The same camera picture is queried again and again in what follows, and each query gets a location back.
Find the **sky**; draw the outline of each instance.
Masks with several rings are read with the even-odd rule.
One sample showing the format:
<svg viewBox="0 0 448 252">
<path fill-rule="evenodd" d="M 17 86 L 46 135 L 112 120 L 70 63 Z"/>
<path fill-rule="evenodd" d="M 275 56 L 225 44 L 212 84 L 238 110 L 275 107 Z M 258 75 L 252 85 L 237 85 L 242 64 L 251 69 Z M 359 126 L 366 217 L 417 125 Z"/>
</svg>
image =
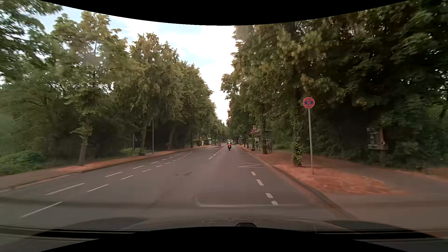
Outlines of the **sky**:
<svg viewBox="0 0 448 252">
<path fill-rule="evenodd" d="M 63 7 L 56 15 L 40 17 L 40 21 L 50 32 L 54 20 L 62 13 L 66 13 L 70 19 L 79 22 L 81 20 L 80 9 Z M 232 68 L 232 52 L 236 52 L 235 40 L 232 38 L 233 26 L 199 26 L 160 23 L 126 17 L 109 16 L 110 29 L 119 28 L 122 31 L 119 36 L 127 38 L 128 42 L 137 40 L 137 34 L 154 32 L 161 43 L 168 41 L 171 47 L 177 49 L 182 60 L 188 61 L 199 68 L 202 79 L 206 82 L 213 94 L 210 99 L 216 105 L 218 119 L 226 123 L 228 100 L 220 91 L 223 74 L 229 74 Z"/>
</svg>

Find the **ivy-covered trunk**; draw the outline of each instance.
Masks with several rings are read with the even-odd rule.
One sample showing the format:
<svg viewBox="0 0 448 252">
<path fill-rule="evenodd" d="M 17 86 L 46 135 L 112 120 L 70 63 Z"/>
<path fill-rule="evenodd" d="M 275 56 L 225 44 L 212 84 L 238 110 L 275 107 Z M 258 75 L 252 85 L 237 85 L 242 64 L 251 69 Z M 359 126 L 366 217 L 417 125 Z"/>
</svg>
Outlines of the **ivy-covered trunk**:
<svg viewBox="0 0 448 252">
<path fill-rule="evenodd" d="M 293 142 L 293 164 L 298 167 L 302 167 L 302 154 L 303 154 L 303 146 L 300 138 L 300 122 L 299 116 L 297 112 L 294 113 L 294 122 L 293 122 L 293 130 L 294 130 L 294 142 Z"/>
<path fill-rule="evenodd" d="M 263 116 L 263 120 L 261 122 L 261 135 L 260 135 L 260 142 L 261 142 L 261 147 L 263 149 L 263 154 L 267 154 L 265 132 L 266 132 L 266 117 Z"/>
<path fill-rule="evenodd" d="M 146 140 L 146 128 L 148 126 L 148 119 L 143 120 L 143 129 L 142 129 L 142 142 L 140 143 L 140 151 L 138 152 L 139 156 L 145 155 L 145 140 Z"/>
</svg>

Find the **windshield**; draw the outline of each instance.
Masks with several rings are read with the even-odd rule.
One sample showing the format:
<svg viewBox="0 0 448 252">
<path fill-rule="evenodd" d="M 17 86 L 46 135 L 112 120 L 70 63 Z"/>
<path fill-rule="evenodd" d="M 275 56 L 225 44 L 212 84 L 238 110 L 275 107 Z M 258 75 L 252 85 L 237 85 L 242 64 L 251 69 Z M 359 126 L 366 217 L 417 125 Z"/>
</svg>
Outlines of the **windshield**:
<svg viewBox="0 0 448 252">
<path fill-rule="evenodd" d="M 448 236 L 445 1 L 240 26 L 6 2 L 5 230 L 344 219 Z"/>
</svg>

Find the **cloud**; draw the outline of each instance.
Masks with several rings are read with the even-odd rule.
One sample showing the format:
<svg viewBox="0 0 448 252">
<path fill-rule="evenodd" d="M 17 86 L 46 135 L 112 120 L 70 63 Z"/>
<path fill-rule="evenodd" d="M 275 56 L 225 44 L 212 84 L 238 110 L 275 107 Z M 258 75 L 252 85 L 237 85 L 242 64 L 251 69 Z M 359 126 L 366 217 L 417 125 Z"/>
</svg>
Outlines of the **cloud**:
<svg viewBox="0 0 448 252">
<path fill-rule="evenodd" d="M 129 41 L 134 41 L 139 33 L 154 32 L 161 43 L 168 41 L 177 48 L 181 59 L 199 67 L 202 78 L 213 91 L 211 100 L 216 104 L 216 114 L 226 122 L 228 101 L 220 88 L 222 75 L 233 71 L 231 53 L 237 50 L 232 38 L 233 26 L 176 25 L 125 17 L 111 18 L 123 24 L 121 34 Z"/>
</svg>

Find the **traffic sign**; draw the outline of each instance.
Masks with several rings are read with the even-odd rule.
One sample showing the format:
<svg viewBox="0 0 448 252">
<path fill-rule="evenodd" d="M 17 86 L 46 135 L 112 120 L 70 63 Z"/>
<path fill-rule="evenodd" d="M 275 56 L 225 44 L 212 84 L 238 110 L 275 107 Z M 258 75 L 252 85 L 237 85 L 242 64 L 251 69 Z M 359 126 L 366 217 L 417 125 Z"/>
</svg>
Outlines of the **traffic sign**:
<svg viewBox="0 0 448 252">
<path fill-rule="evenodd" d="M 303 99 L 303 106 L 306 109 L 310 109 L 310 108 L 314 107 L 314 104 L 315 104 L 315 101 L 311 97 L 306 97 L 305 99 Z"/>
</svg>

